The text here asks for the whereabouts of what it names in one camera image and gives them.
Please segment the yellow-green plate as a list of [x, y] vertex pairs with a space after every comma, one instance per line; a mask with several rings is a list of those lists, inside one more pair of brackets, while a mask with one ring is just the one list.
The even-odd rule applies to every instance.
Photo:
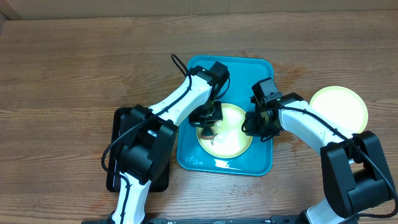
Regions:
[[241, 130], [246, 115], [243, 109], [230, 103], [222, 103], [221, 109], [223, 119], [211, 127], [215, 134], [213, 139], [201, 137], [203, 128], [197, 128], [196, 132], [200, 146], [207, 153], [215, 157], [229, 159], [246, 151], [251, 145], [252, 136], [246, 135]]
[[328, 86], [317, 91], [310, 100], [310, 107], [354, 133], [363, 132], [368, 123], [368, 109], [363, 99], [343, 86]]

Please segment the green orange scrub sponge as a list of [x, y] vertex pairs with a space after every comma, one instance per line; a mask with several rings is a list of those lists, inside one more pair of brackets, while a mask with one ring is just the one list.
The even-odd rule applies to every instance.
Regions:
[[204, 140], [211, 140], [216, 137], [216, 133], [210, 126], [206, 126], [200, 131], [199, 137]]

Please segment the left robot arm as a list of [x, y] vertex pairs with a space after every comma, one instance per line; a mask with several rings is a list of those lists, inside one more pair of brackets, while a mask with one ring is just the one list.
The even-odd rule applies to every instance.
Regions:
[[221, 89], [229, 86], [226, 65], [215, 62], [210, 69], [201, 66], [177, 67], [185, 75], [184, 82], [168, 97], [150, 107], [136, 105], [119, 115], [119, 128], [101, 157], [101, 166], [112, 180], [118, 180], [118, 205], [107, 223], [142, 223], [151, 183], [167, 167], [185, 119], [201, 136], [215, 136], [212, 126], [223, 119]]

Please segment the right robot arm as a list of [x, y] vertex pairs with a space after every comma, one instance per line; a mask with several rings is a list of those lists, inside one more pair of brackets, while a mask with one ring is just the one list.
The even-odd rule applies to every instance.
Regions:
[[267, 142], [287, 131], [319, 153], [325, 198], [291, 219], [292, 223], [357, 223], [361, 217], [391, 218], [366, 213], [397, 201], [397, 192], [379, 138], [371, 131], [354, 133], [315, 112], [298, 94], [283, 95], [273, 79], [252, 86], [253, 112], [242, 131]]

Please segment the teal plastic tray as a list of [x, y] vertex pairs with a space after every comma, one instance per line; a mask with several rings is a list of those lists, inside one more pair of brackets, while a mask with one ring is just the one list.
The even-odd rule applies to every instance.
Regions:
[[[226, 65], [230, 73], [230, 81], [222, 88], [224, 96], [221, 97], [221, 103], [236, 105], [246, 113], [254, 111], [254, 104], [250, 102], [253, 95], [251, 87], [259, 80], [274, 76], [271, 64], [255, 58], [197, 55], [189, 60], [188, 67], [199, 65], [209, 69], [215, 62]], [[262, 176], [270, 171], [272, 141], [261, 142], [259, 137], [252, 137], [246, 151], [239, 156], [223, 159], [212, 156], [200, 146], [196, 130], [187, 119], [179, 126], [177, 160], [183, 168], [254, 176]]]

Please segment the black plastic tray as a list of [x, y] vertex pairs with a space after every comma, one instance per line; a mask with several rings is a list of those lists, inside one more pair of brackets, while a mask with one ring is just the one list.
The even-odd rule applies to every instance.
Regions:
[[[115, 141], [122, 133], [124, 132], [123, 128], [124, 125], [127, 123], [127, 116], [129, 115], [132, 108], [118, 108], [114, 113], [113, 118], [113, 130], [111, 135], [111, 142]], [[117, 160], [115, 159], [114, 149], [109, 150], [109, 162], [108, 162], [108, 169], [113, 171], [118, 171]], [[152, 182], [149, 192], [163, 192], [169, 186], [169, 170], [170, 170], [170, 163], [165, 166], [163, 173], [160, 177]], [[113, 176], [111, 174], [107, 175], [106, 178], [106, 188], [110, 192], [119, 192], [120, 191], [120, 178]]]

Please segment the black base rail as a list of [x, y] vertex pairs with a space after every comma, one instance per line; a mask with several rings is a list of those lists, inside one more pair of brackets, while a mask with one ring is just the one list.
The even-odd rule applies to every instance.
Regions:
[[270, 218], [214, 218], [214, 219], [181, 219], [166, 218], [144, 219], [142, 224], [297, 224], [298, 215], [274, 215]]

